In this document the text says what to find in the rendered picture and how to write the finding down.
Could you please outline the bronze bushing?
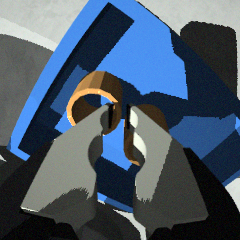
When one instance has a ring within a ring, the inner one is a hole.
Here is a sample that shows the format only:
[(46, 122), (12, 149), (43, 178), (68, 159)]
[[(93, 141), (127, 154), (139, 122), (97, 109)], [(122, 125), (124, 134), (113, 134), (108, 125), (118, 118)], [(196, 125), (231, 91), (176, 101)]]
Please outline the bronze bushing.
[(67, 117), (71, 125), (74, 126), (98, 109), (89, 105), (82, 95), (88, 93), (100, 94), (107, 97), (114, 104), (112, 126), (103, 136), (110, 134), (121, 121), (122, 90), (120, 81), (109, 72), (93, 71), (87, 73), (79, 82), (67, 106)]
[[(144, 113), (146, 113), (152, 120), (154, 120), (159, 126), (161, 126), (166, 132), (169, 133), (169, 129), (166, 123), (166, 119), (162, 111), (154, 105), (142, 104), (137, 105)], [(170, 133), (169, 133), (170, 134)], [(123, 131), (123, 151), (125, 157), (131, 162), (139, 166), (136, 158), (133, 156), (133, 140), (134, 135), (127, 129), (127, 114), (124, 119), (124, 131)], [(131, 142), (130, 142), (131, 141)], [(129, 143), (130, 142), (130, 143)], [(128, 146), (129, 144), (129, 146)]]

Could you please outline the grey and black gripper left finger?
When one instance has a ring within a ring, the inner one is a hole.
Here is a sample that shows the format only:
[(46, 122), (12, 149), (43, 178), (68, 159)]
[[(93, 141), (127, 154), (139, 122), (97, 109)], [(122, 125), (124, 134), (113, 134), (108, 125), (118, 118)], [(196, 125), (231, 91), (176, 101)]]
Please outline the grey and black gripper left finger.
[(54, 237), (60, 222), (70, 224), (82, 239), (84, 224), (96, 215), (93, 169), (113, 110), (108, 102), (45, 142), (5, 180), (0, 186), (0, 240)]

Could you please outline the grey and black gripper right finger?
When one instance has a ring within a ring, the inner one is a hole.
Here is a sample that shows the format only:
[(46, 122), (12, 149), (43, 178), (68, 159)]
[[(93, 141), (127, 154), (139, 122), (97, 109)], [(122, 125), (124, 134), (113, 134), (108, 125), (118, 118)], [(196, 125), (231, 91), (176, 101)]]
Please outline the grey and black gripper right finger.
[(172, 240), (240, 240), (240, 212), (209, 168), (154, 120), (127, 104), (132, 154), (140, 165), (133, 193), (133, 217), (146, 240), (167, 227)]

